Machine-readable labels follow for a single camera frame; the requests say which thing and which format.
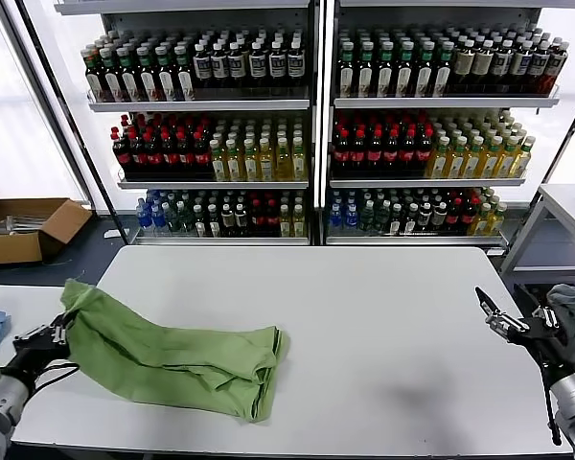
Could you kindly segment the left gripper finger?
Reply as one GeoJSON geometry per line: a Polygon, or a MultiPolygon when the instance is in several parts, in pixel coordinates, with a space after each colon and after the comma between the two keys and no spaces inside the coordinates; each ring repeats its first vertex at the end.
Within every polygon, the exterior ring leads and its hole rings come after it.
{"type": "Polygon", "coordinates": [[[66,344],[66,332],[75,319],[73,312],[65,311],[55,318],[55,342],[66,344]]]}
{"type": "Polygon", "coordinates": [[[48,337],[51,342],[55,342],[55,318],[49,324],[41,324],[25,333],[17,334],[13,341],[30,342],[40,337],[48,337]]]}

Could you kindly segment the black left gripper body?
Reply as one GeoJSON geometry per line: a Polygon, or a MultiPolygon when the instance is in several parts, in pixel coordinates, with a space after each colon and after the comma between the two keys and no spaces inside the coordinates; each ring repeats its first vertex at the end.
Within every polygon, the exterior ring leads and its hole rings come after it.
{"type": "Polygon", "coordinates": [[[70,356],[66,342],[54,339],[52,333],[37,333],[26,337],[20,335],[13,340],[12,345],[15,356],[2,367],[2,374],[22,383],[35,383],[51,362],[70,356]]]}

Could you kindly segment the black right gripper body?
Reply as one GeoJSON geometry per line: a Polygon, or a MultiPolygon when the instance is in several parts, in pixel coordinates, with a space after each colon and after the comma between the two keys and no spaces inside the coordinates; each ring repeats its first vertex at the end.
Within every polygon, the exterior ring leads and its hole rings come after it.
{"type": "Polygon", "coordinates": [[[521,318],[526,328],[512,327],[507,332],[510,343],[522,346],[547,377],[567,377],[575,373],[575,360],[564,355],[557,337],[558,328],[550,328],[541,318],[521,318]]]}

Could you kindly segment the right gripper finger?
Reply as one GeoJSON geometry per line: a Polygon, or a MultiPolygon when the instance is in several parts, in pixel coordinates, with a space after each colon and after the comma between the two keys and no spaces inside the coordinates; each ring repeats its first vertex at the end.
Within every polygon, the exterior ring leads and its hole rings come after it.
{"type": "Polygon", "coordinates": [[[527,332],[526,323],[501,310],[481,287],[475,288],[475,294],[480,308],[485,313],[485,322],[493,332],[503,338],[512,338],[516,334],[527,332]]]}
{"type": "Polygon", "coordinates": [[[548,327],[557,327],[555,312],[547,302],[547,292],[551,289],[546,284],[514,284],[514,300],[523,317],[541,318],[548,327]]]}

